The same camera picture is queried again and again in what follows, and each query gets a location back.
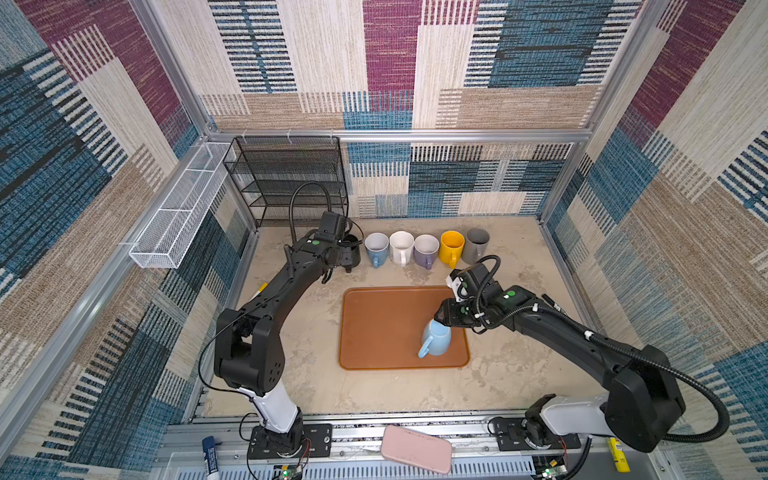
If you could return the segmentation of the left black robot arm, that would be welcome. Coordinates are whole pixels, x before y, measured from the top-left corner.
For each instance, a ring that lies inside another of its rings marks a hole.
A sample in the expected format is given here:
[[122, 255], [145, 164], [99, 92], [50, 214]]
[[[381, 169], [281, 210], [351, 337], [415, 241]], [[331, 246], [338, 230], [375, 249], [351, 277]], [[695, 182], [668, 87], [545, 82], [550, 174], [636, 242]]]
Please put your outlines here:
[[286, 360], [280, 332], [306, 290], [316, 281], [327, 283], [344, 263], [349, 245], [344, 238], [351, 221], [333, 211], [328, 189], [317, 181], [304, 182], [293, 191], [288, 216], [293, 216], [298, 194], [310, 186], [319, 188], [325, 198], [319, 227], [299, 238], [294, 221], [289, 221], [292, 243], [283, 247], [283, 267], [244, 306], [221, 312], [215, 334], [203, 348], [213, 350], [213, 373], [226, 383], [221, 391], [245, 397], [260, 415], [262, 424], [253, 429], [251, 440], [280, 457], [309, 446], [302, 412], [281, 381]]

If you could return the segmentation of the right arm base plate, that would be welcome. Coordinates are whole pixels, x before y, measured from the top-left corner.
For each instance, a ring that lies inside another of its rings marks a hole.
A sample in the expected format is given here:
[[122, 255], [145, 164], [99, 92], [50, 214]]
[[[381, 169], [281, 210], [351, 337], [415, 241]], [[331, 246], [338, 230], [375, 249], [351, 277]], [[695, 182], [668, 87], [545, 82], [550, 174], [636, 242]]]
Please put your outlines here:
[[536, 444], [528, 437], [528, 431], [522, 423], [521, 417], [496, 416], [488, 421], [487, 429], [497, 441], [500, 451], [580, 450], [582, 448], [582, 442], [576, 434], [565, 436], [547, 434], [542, 444]]

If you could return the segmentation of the blue patterned mug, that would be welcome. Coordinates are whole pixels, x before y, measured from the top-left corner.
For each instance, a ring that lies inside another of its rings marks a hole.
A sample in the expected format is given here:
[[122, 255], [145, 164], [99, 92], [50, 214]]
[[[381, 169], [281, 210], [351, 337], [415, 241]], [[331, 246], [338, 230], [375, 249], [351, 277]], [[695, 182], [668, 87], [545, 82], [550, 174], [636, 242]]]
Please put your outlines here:
[[381, 232], [370, 233], [364, 245], [373, 268], [382, 267], [389, 258], [389, 236]]

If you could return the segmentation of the white faceted mug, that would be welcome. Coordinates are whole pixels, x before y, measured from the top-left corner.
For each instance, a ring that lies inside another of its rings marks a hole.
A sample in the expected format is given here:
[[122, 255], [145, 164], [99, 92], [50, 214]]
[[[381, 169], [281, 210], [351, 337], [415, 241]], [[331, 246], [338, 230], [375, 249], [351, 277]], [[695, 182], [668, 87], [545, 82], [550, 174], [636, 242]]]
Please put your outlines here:
[[393, 264], [407, 266], [413, 255], [415, 238], [407, 231], [396, 231], [389, 236], [389, 256]]

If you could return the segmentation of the purple mug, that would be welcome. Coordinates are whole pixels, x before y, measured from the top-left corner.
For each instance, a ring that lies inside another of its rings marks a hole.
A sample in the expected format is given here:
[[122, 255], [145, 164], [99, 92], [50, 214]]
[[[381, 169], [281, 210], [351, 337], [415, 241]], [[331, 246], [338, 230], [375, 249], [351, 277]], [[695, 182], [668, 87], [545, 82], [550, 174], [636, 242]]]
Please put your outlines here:
[[422, 234], [415, 238], [413, 258], [415, 263], [431, 270], [439, 259], [440, 241], [429, 234]]

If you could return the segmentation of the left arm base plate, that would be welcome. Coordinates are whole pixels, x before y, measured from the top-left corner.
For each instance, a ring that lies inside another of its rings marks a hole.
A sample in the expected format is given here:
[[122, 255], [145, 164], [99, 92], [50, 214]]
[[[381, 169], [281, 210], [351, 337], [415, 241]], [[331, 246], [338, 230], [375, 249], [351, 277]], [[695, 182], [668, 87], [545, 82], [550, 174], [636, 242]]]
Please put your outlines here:
[[248, 460], [327, 458], [330, 456], [332, 433], [331, 424], [304, 425], [301, 433], [296, 429], [277, 433], [256, 426], [252, 430], [246, 456]]

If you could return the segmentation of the grey mug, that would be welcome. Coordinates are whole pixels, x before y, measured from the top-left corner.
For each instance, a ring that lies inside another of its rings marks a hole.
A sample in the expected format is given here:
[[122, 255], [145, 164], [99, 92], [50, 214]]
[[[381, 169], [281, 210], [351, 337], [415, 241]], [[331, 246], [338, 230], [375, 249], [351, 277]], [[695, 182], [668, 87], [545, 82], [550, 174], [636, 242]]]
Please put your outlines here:
[[471, 265], [480, 260], [486, 253], [490, 241], [488, 231], [481, 228], [471, 228], [465, 236], [462, 260]]

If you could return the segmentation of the yellow mug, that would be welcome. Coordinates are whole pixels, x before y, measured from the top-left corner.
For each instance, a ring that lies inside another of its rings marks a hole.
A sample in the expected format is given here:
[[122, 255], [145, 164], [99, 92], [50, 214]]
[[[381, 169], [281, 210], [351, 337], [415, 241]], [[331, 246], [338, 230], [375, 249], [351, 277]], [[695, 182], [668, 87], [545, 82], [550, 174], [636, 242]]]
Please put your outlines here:
[[441, 262], [455, 269], [465, 246], [464, 236], [454, 230], [445, 231], [440, 237], [438, 257]]

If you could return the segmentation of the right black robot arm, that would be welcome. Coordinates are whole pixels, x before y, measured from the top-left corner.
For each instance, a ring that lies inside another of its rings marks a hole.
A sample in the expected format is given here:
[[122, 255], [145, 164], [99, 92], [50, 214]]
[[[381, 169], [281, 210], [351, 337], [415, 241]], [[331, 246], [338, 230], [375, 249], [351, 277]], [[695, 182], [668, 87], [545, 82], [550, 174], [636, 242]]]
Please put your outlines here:
[[[504, 327], [549, 347], [596, 380], [604, 392], [585, 398], [547, 394], [529, 407], [521, 422], [534, 449], [549, 447], [560, 436], [614, 437], [632, 449], [653, 451], [662, 441], [699, 444], [722, 437], [730, 427], [724, 402], [695, 378], [673, 368], [652, 345], [637, 349], [589, 329], [566, 315], [548, 296], [513, 285], [502, 288], [494, 268], [482, 261], [454, 269], [446, 278], [452, 298], [435, 313], [446, 327], [481, 335]], [[686, 411], [681, 383], [706, 398], [717, 414], [703, 433], [674, 434]]]

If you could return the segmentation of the light blue mug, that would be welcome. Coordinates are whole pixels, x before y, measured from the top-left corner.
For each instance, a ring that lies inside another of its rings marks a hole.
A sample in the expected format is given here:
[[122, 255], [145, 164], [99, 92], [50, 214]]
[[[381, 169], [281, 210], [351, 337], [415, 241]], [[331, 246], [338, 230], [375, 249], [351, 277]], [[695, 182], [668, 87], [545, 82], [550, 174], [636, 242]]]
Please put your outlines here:
[[431, 320], [424, 328], [422, 345], [418, 351], [419, 358], [428, 355], [441, 356], [450, 347], [452, 329], [436, 320]]

